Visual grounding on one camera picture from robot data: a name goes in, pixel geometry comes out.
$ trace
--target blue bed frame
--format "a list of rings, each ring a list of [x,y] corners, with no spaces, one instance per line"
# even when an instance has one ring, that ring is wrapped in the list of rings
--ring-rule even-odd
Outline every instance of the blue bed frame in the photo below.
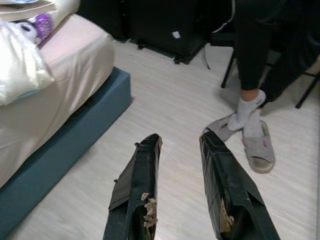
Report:
[[[130,75],[114,68],[108,81],[0,189],[0,240],[37,206],[131,101]]]

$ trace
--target white cloth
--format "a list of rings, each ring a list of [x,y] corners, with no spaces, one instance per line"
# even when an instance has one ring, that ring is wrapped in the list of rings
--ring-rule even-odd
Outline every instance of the white cloth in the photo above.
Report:
[[[0,106],[53,81],[39,49],[14,23],[0,19]]]

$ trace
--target floor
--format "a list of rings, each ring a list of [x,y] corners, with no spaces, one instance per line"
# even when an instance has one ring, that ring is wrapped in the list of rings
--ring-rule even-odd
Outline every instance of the floor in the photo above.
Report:
[[[21,223],[9,240],[101,240],[108,205],[134,143],[158,133],[163,139],[158,180],[156,240],[212,240],[199,149],[205,125],[234,111],[239,92],[234,67],[220,84],[232,50],[206,47],[211,70],[199,54],[174,65],[154,51],[115,42],[115,65],[131,73],[134,101],[100,140]],[[319,159],[319,84],[300,110],[310,84],[297,81],[262,112],[276,155],[274,170],[254,173],[239,132],[226,143],[257,184],[282,240],[316,239]]]

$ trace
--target white sock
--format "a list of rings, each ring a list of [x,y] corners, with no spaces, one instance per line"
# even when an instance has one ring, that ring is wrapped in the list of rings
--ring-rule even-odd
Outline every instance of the white sock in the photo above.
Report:
[[[261,109],[255,110],[244,125],[243,135],[250,138],[260,138],[264,136],[264,132],[260,122]]]
[[[236,131],[242,129],[249,119],[251,113],[256,110],[266,100],[266,94],[259,90],[258,96],[251,101],[244,101],[240,98],[237,112],[230,116],[228,120],[228,129]]]

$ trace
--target bed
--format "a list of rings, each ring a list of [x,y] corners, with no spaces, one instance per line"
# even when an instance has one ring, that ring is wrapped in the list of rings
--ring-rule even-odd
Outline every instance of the bed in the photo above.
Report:
[[[131,103],[113,38],[76,14],[41,52],[55,82],[0,107],[0,240],[41,201]]]

